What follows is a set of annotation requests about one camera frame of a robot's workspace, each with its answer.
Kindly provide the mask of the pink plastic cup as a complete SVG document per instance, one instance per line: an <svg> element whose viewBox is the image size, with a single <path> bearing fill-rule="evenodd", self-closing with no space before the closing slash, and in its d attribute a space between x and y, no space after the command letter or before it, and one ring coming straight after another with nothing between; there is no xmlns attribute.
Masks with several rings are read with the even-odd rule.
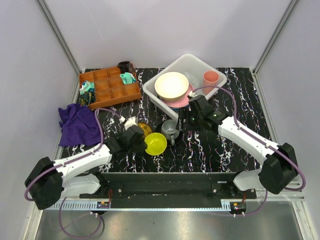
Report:
<svg viewBox="0 0 320 240"><path fill-rule="evenodd" d="M205 95L209 94L214 88L211 86L216 86L219 81L219 74L215 71L206 71L203 74L203 86L205 88L202 89Z"/></svg>

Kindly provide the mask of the purple cloth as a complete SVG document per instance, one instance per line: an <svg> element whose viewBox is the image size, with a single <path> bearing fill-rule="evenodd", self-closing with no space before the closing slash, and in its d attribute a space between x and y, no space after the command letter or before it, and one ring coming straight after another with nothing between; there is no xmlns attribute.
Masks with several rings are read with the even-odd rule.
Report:
<svg viewBox="0 0 320 240"><path fill-rule="evenodd" d="M101 142L101 133L94 113L79 103L58 108L61 138L59 146L91 146Z"/></svg>

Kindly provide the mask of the cream white bowl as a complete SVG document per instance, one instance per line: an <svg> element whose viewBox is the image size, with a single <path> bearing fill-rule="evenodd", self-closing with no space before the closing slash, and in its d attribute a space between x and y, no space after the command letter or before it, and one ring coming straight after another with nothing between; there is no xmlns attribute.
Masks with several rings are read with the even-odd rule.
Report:
<svg viewBox="0 0 320 240"><path fill-rule="evenodd" d="M188 88L188 78L179 72L166 72L159 76L154 83L154 89L158 96L169 102L182 98Z"/></svg>

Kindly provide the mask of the black saucer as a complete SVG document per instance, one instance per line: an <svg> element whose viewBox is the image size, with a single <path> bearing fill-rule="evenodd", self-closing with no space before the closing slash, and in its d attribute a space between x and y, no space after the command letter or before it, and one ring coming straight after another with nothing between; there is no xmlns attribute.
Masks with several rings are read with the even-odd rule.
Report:
<svg viewBox="0 0 320 240"><path fill-rule="evenodd" d="M161 128L162 128L163 123L164 123L164 121L162 121L160 124L158 124L156 126L156 128L155 128L156 133L161 133ZM174 144L172 144L170 140L167 140L167 146L171 147L171 146L177 145L182 139L183 139L183 133L180 131L179 135L174 140Z"/></svg>

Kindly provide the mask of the grey ceramic mug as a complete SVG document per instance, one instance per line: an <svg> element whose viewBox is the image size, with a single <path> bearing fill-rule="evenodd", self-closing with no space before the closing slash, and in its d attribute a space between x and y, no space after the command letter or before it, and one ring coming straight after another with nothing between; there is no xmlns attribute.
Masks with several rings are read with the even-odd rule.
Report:
<svg viewBox="0 0 320 240"><path fill-rule="evenodd" d="M177 122L173 119L165 120L161 126L161 133L165 136L166 140L173 146L176 143L176 138L180 132L176 128Z"/></svg>

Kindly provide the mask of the mint green rolled cloth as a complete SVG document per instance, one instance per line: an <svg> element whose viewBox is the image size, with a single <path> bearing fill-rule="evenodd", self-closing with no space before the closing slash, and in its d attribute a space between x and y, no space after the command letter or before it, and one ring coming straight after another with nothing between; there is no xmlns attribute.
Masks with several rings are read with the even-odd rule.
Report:
<svg viewBox="0 0 320 240"><path fill-rule="evenodd" d="M119 76L124 85L132 84L136 82L136 78L130 72L121 73Z"/></svg>

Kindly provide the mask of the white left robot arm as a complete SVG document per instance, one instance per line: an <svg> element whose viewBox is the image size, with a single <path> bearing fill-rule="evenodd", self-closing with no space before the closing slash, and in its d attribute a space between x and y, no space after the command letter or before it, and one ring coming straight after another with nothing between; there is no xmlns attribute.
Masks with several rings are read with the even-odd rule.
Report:
<svg viewBox="0 0 320 240"><path fill-rule="evenodd" d="M99 173L85 172L113 160L120 160L131 151L143 152L147 148L144 131L132 125L116 137L106 139L77 155L58 160L40 159L25 180L25 196L30 196L39 210L45 210L61 198L93 195L103 198L108 184Z"/></svg>

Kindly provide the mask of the teal ceramic floral plate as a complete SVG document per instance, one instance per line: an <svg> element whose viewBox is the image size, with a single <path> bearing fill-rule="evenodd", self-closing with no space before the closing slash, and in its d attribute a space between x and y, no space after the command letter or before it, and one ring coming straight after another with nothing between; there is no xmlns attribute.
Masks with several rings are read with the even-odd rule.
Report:
<svg viewBox="0 0 320 240"><path fill-rule="evenodd" d="M175 113L184 113L186 112L189 108L188 107L180 107L180 108L171 108Z"/></svg>

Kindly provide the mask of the yellow plastic bowl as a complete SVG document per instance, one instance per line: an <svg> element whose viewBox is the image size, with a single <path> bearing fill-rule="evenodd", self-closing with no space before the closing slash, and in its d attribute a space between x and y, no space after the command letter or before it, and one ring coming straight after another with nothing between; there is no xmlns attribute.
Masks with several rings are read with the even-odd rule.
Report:
<svg viewBox="0 0 320 240"><path fill-rule="evenodd" d="M158 156L162 154L167 148L166 137L158 132L149 134L144 142L147 145L145 152L150 156Z"/></svg>

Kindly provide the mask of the translucent white plastic bin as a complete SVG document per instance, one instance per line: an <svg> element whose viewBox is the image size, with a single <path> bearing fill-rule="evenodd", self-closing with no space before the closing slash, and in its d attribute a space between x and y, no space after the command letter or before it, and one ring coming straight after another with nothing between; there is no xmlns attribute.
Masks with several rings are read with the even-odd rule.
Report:
<svg viewBox="0 0 320 240"><path fill-rule="evenodd" d="M191 86L197 89L204 86L203 75L207 71L214 71L218 73L219 79L217 82L217 86L223 87L224 84L227 82L227 77L224 73L216 70L215 68L200 60L193 54L185 53L178 59L176 59L173 63L168 65L160 73L152 77L150 80L147 80L147 82L143 84L143 92L148 95L150 101L157 108L162 110L171 119L177 120L178 113L171 109L169 106L167 106L160 98L158 98L158 94L155 90L155 82L157 78L167 72L179 72L185 75Z"/></svg>

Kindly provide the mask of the pink plastic plate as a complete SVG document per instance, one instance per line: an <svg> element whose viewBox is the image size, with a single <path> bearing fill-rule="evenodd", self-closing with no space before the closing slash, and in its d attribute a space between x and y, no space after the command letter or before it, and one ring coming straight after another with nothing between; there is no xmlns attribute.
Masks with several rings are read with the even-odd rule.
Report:
<svg viewBox="0 0 320 240"><path fill-rule="evenodd" d="M189 84L187 92L178 100L168 101L168 100L162 99L161 97L159 99L172 109L183 108L183 107L189 105L188 95L189 95L190 91L192 91L192 90L194 90L194 87L191 84Z"/></svg>

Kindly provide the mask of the orange wooden divided tray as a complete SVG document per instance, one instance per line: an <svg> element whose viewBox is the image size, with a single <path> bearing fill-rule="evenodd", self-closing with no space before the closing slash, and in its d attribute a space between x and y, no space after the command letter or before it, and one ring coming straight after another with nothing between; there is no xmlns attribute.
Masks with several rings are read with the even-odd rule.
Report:
<svg viewBox="0 0 320 240"><path fill-rule="evenodd" d="M119 67L102 68L79 74L81 86L85 81L94 83L95 102L88 105L91 110L130 102L142 98L137 82L124 84Z"/></svg>

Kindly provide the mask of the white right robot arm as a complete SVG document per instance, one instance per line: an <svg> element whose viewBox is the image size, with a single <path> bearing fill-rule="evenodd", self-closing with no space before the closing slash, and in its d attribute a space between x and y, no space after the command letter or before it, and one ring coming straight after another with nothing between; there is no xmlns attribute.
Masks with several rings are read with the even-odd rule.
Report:
<svg viewBox="0 0 320 240"><path fill-rule="evenodd" d="M247 128L228 111L214 109L203 95L188 96L180 109L178 125L207 130L237 144L260 164L259 169L238 172L227 185L228 195L239 198L246 190L264 188L279 194L298 175L294 148L270 141Z"/></svg>

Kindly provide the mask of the teal white patterned cloth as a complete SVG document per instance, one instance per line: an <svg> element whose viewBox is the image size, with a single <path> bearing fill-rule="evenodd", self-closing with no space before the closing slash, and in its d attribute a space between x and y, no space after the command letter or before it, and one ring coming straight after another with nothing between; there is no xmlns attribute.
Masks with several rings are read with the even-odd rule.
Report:
<svg viewBox="0 0 320 240"><path fill-rule="evenodd" d="M79 93L83 95L84 93L93 93L95 91L95 84L94 82L85 81L81 84L79 88Z"/></svg>

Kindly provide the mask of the dark green patterned cloth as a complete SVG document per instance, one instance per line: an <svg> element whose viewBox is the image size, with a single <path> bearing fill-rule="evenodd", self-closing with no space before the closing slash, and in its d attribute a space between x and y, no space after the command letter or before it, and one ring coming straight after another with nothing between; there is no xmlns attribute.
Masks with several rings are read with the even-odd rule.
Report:
<svg viewBox="0 0 320 240"><path fill-rule="evenodd" d="M79 103L81 105L90 105L96 102L96 94L94 92L84 92L79 96Z"/></svg>

